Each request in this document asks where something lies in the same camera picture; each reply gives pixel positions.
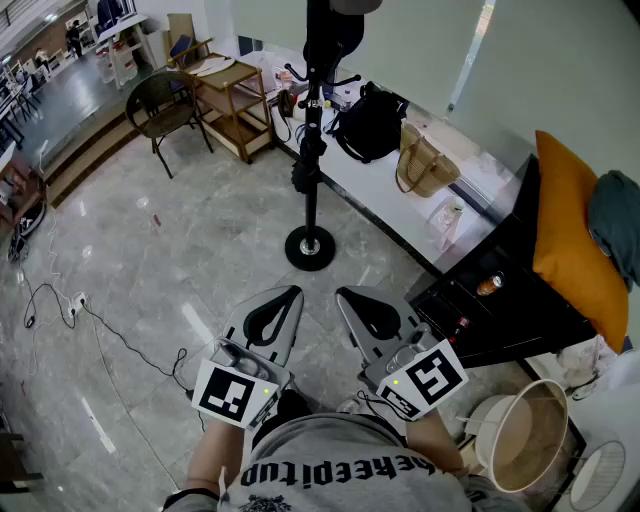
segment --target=tan handbag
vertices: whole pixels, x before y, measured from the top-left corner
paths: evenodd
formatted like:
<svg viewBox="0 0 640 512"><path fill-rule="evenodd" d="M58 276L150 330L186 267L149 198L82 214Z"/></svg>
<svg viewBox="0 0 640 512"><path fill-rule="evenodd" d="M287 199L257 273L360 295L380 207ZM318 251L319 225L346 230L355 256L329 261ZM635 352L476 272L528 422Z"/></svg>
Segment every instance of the tan handbag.
<svg viewBox="0 0 640 512"><path fill-rule="evenodd" d="M456 164L434 148L415 126L404 124L396 167L396 184L402 193L415 192L422 197L431 197L459 177ZM408 190L402 187L400 180Z"/></svg>

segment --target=orange pillow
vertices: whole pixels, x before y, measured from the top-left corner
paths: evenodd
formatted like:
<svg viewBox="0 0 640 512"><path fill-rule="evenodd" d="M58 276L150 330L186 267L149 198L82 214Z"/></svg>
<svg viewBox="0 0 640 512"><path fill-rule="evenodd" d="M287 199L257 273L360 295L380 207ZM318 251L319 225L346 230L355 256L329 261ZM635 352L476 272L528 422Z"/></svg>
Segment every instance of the orange pillow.
<svg viewBox="0 0 640 512"><path fill-rule="evenodd" d="M537 131L536 144L540 203L533 270L620 353L629 319L627 287L587 227L598 178L550 134Z"/></svg>

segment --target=wicker chair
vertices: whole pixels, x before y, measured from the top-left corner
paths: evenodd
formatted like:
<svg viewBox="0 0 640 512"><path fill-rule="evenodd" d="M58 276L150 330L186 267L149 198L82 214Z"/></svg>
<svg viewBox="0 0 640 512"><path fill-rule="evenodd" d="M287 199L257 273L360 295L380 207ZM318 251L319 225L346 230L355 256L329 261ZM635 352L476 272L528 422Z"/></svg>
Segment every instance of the wicker chair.
<svg viewBox="0 0 640 512"><path fill-rule="evenodd" d="M209 151L213 153L202 122L196 114L195 97L195 87L189 75L175 71L160 71L140 82L127 100L127 119L142 135L151 139L152 151L158 155L171 179L173 175L160 153L160 144L169 133L186 124L193 130L195 122L202 131ZM149 116L148 121L142 126L139 126L134 118L140 107Z"/></svg>

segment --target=black stand base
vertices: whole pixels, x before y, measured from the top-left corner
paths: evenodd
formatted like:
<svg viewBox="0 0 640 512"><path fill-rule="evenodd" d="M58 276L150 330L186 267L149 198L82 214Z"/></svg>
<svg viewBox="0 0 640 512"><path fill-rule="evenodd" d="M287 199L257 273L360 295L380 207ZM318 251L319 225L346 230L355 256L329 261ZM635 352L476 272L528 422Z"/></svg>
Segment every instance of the black stand base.
<svg viewBox="0 0 640 512"><path fill-rule="evenodd" d="M289 262L305 272L322 270L331 263L336 254L336 243L326 229L315 227L316 243L313 250L307 250L307 227L294 229L284 244L284 252Z"/></svg>

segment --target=gray tile floor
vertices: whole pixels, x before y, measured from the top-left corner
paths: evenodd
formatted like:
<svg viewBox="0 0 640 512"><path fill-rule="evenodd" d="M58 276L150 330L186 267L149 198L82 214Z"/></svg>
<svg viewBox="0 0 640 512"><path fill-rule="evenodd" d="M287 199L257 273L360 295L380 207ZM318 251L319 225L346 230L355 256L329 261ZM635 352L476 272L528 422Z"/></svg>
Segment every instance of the gray tile floor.
<svg viewBox="0 0 640 512"><path fill-rule="evenodd" d="M298 284L305 311L288 366L315 406L335 408L359 388L360 356L339 324L333 292L360 283L404 294L422 269L321 185L318 220L334 233L338 253L321 272L295 270L283 242L303 223L304 198L290 185L291 159L272 150L247 166L213 144L211 155L199 132L169 136L163 152L175 173L170 181L148 141L131 142L65 201L55 221L47 215L31 238L26 277L33 286L52 281L52 239L56 287L68 297L88 293L96 313L167 371L185 347L179 375L187 386L235 304ZM36 300L36 326L46 324L26 330L27 286L5 261L0 290L0 398L12 429L27 440L28 465L46 476L31 495L0 496L0 506L156 512L183 482L202 435L183 391L86 313L73 330L54 322L49 291ZM456 435L462 424L455 414L528 381L515 364L474 369L470 378L442 409Z"/></svg>

